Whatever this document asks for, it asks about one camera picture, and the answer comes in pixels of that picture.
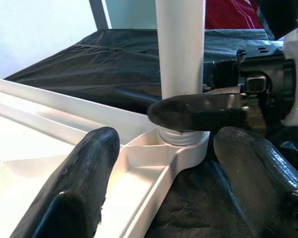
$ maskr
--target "black plastic sheet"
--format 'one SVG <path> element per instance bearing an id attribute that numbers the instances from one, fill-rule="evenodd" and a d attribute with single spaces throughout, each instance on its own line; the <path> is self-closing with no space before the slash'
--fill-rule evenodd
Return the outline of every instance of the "black plastic sheet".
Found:
<path id="1" fill-rule="evenodd" d="M 208 30 L 205 89 L 227 87 L 236 51 L 268 41 L 263 30 Z M 156 30 L 102 30 L 6 80 L 145 114 L 161 99 Z M 298 128 L 269 128 L 268 138 L 298 169 Z M 250 238 L 210 138 L 204 162 L 182 171 L 149 228 L 147 238 Z"/>

